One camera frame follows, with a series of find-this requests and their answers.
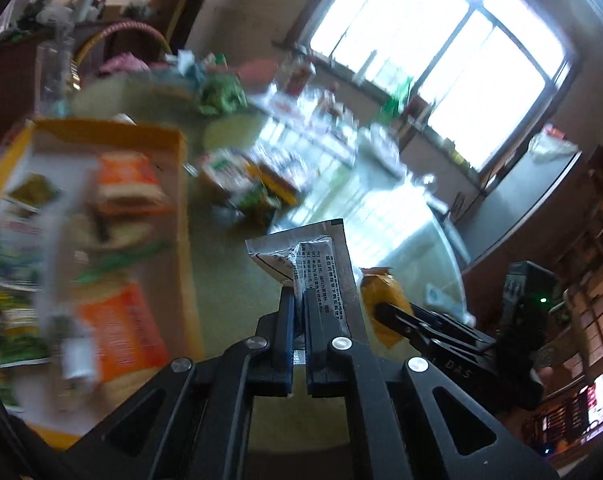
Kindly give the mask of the orange cracker pack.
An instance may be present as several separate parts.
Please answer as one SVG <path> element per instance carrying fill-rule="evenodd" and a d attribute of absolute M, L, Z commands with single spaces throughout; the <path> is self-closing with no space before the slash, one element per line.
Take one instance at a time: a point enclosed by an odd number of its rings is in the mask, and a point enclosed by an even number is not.
<path fill-rule="evenodd" d="M 77 313 L 96 341 L 102 384 L 168 363 L 166 346 L 138 283 L 92 292 L 78 302 Z"/>
<path fill-rule="evenodd" d="M 98 157 L 94 205 L 111 217 L 172 212 L 155 166 L 139 152 L 108 152 Z"/>

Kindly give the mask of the silver green snack packet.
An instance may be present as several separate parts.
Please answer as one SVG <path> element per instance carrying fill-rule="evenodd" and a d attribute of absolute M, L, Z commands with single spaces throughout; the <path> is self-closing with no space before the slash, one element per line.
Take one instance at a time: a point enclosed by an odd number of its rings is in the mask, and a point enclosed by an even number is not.
<path fill-rule="evenodd" d="M 44 208 L 60 190 L 28 174 L 0 200 L 0 367 L 49 362 L 36 308 L 44 284 Z"/>

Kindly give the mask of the green round cracker pack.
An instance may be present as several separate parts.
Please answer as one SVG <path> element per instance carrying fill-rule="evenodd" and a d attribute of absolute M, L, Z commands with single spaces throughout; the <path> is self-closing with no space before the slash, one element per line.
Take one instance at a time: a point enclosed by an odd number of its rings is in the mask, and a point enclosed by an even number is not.
<path fill-rule="evenodd" d="M 91 284 L 174 248 L 155 236 L 148 220 L 108 219 L 96 210 L 70 219 L 70 241 L 75 263 L 72 282 Z"/>

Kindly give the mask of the yellow cardboard box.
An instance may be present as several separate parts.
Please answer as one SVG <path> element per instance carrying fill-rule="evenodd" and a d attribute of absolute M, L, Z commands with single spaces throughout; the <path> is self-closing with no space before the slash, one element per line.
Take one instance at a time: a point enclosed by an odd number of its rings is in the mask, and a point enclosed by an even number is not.
<path fill-rule="evenodd" d="M 73 304 L 82 289 L 76 278 L 102 259 L 102 252 L 78 246 L 72 219 L 96 194 L 98 158 L 107 152 L 139 152 L 149 157 L 168 196 L 168 212 L 150 218 L 152 240 L 168 243 L 159 254 L 127 266 L 115 280 L 137 282 L 162 336 L 168 356 L 205 356 L 191 263 L 188 225 L 187 141 L 174 129 L 96 119 L 30 122 L 0 157 L 0 208 L 4 192 L 34 172 L 61 190 L 44 208 L 44 288 L 36 298 L 41 311 Z"/>

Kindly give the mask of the green plastic bag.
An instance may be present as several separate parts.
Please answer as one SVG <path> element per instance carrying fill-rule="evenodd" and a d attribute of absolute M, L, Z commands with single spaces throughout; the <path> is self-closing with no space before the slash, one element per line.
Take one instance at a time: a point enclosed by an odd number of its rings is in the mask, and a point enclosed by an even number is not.
<path fill-rule="evenodd" d="M 396 88 L 385 104 L 379 109 L 376 122 L 382 126 L 389 126 L 402 113 L 410 98 L 413 78 L 408 77 L 402 84 Z"/>

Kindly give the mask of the pink plastic chair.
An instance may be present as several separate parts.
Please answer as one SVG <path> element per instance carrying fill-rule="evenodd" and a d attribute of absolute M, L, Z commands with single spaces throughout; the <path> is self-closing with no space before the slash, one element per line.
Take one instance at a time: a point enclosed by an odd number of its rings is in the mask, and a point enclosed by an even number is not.
<path fill-rule="evenodd" d="M 270 84 L 277 75 L 279 64 L 276 60 L 270 60 L 270 58 L 259 58 L 259 60 L 253 60 L 242 64 L 237 70 L 239 80 L 243 84 L 249 86 L 263 86 Z"/>

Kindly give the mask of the green cloth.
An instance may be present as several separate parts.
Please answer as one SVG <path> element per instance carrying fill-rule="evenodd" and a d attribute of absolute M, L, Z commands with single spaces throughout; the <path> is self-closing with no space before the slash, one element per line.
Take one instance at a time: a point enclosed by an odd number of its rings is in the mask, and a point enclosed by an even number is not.
<path fill-rule="evenodd" d="M 233 114 L 245 107 L 244 89 L 234 75 L 209 76 L 198 93 L 198 111 L 205 116 Z"/>

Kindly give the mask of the teal tissue box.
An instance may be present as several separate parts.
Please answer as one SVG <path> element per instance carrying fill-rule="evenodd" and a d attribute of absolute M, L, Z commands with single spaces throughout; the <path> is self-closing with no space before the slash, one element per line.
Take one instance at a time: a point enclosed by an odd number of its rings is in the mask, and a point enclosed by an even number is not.
<path fill-rule="evenodd" d="M 179 50 L 176 54 L 166 54 L 164 61 L 168 64 L 166 77 L 175 84 L 181 84 L 198 90 L 206 80 L 206 67 L 195 58 L 191 50 Z"/>

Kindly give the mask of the clear plastic cup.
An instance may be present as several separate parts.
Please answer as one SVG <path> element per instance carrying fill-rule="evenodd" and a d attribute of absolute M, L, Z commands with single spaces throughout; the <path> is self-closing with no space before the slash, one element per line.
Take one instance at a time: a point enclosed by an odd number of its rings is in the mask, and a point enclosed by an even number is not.
<path fill-rule="evenodd" d="M 34 114 L 42 118 L 68 115 L 68 99 L 74 87 L 72 71 L 75 41 L 42 42 L 36 51 Z"/>

